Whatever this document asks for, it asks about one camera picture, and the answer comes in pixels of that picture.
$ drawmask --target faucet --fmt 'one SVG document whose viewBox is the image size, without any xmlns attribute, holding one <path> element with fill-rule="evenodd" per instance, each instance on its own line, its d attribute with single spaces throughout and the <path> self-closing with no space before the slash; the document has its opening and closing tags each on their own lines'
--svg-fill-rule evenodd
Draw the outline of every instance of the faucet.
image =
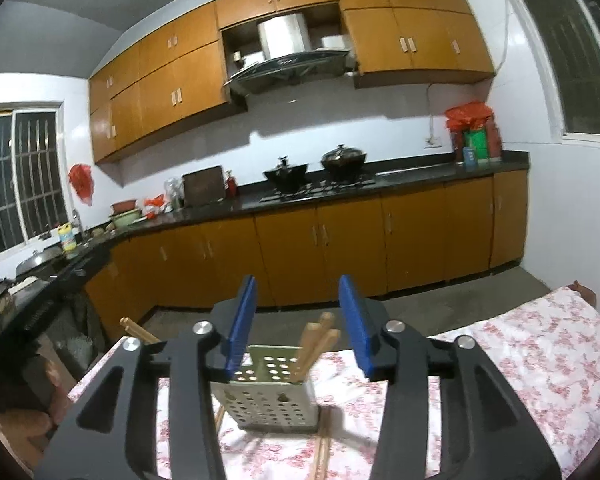
<svg viewBox="0 0 600 480">
<path fill-rule="evenodd" d="M 85 243 L 87 241 L 87 237 L 84 234 L 84 228 L 82 227 L 82 221 L 80 220 L 80 215 L 78 214 L 77 209 L 74 209 L 71 224 L 80 230 L 80 238 L 82 238 L 82 243 Z"/>
</svg>

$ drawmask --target window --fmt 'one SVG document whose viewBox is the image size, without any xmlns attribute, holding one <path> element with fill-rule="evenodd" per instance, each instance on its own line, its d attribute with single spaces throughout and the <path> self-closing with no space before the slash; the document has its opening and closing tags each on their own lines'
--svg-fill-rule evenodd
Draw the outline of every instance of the window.
<svg viewBox="0 0 600 480">
<path fill-rule="evenodd" d="M 55 111 L 0 114 L 0 253 L 67 222 Z"/>
<path fill-rule="evenodd" d="M 600 6 L 596 0 L 523 1 L 551 62 L 565 130 L 600 135 Z"/>
</svg>

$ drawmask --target backsplash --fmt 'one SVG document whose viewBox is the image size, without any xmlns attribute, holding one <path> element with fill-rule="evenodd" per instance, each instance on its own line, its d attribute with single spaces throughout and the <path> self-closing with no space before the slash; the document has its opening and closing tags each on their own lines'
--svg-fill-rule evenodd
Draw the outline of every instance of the backsplash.
<svg viewBox="0 0 600 480">
<path fill-rule="evenodd" d="M 474 99 L 474 87 L 433 85 L 429 95 L 438 148 L 425 148 L 427 85 L 356 90 L 345 76 L 250 96 L 247 113 L 123 160 L 123 191 L 141 200 L 162 193 L 168 178 L 216 165 L 232 170 L 238 184 L 250 184 L 263 180 L 262 172 L 283 155 L 290 164 L 319 170 L 322 154 L 342 143 L 365 151 L 368 161 L 451 152 L 444 110 Z"/>
</svg>

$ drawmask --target perforated utensil holder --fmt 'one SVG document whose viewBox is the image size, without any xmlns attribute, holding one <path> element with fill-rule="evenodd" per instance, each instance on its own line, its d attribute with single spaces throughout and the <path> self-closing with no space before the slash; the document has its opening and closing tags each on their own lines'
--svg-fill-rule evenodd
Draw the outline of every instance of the perforated utensil holder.
<svg viewBox="0 0 600 480">
<path fill-rule="evenodd" d="M 318 404 L 314 385 L 288 378 L 296 361 L 295 346 L 247 347 L 242 366 L 227 384 L 211 383 L 211 392 L 241 430 L 315 433 Z"/>
</svg>

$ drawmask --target gas stove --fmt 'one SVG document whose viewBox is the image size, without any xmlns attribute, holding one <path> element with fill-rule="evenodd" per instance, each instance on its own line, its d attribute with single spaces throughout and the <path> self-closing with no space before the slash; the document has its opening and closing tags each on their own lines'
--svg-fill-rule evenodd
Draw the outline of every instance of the gas stove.
<svg viewBox="0 0 600 480">
<path fill-rule="evenodd" d="M 360 180 L 347 184 L 323 180 L 321 182 L 311 182 L 306 184 L 295 193 L 280 193 L 279 191 L 276 191 L 271 195 L 261 198 L 260 202 L 300 202 L 302 200 L 309 200 L 319 196 L 335 195 L 345 190 L 357 189 L 375 183 L 376 176 L 374 174 L 363 175 Z"/>
</svg>

